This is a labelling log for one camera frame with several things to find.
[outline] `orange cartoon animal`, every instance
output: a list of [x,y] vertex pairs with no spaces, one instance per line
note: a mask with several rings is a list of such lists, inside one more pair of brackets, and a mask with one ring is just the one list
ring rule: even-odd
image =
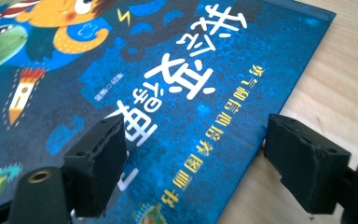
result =
[[19,22],[28,21],[36,27],[59,27],[54,36],[54,47],[68,54],[78,54],[98,47],[108,36],[107,29],[95,33],[90,41],[77,41],[71,38],[69,25],[84,23],[101,16],[117,0],[41,0],[29,12],[16,17]]

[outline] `light wood tabletop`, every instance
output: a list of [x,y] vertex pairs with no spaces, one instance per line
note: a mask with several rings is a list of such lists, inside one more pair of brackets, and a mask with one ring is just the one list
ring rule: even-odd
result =
[[[337,13],[282,110],[351,153],[358,166],[358,0],[302,0]],[[281,184],[278,172],[259,152],[219,223],[340,223],[305,212]]]

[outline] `cartoon eye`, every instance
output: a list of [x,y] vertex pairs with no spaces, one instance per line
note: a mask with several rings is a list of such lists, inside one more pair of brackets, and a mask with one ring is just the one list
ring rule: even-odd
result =
[[91,11],[92,0],[76,0],[75,12],[77,14],[86,14]]

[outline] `blue book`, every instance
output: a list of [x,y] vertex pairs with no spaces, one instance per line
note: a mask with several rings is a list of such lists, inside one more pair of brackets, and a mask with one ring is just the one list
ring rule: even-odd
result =
[[129,151],[106,216],[215,223],[335,13],[289,0],[0,1],[0,209],[99,120]]

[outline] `lightning bolt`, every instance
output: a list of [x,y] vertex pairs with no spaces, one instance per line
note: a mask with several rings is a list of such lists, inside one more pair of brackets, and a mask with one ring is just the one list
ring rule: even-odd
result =
[[127,19],[127,24],[130,26],[131,24],[131,14],[129,11],[127,11],[126,13],[124,13],[124,15],[121,15],[121,11],[120,9],[118,8],[117,9],[117,15],[118,15],[118,20],[119,21],[124,21]]

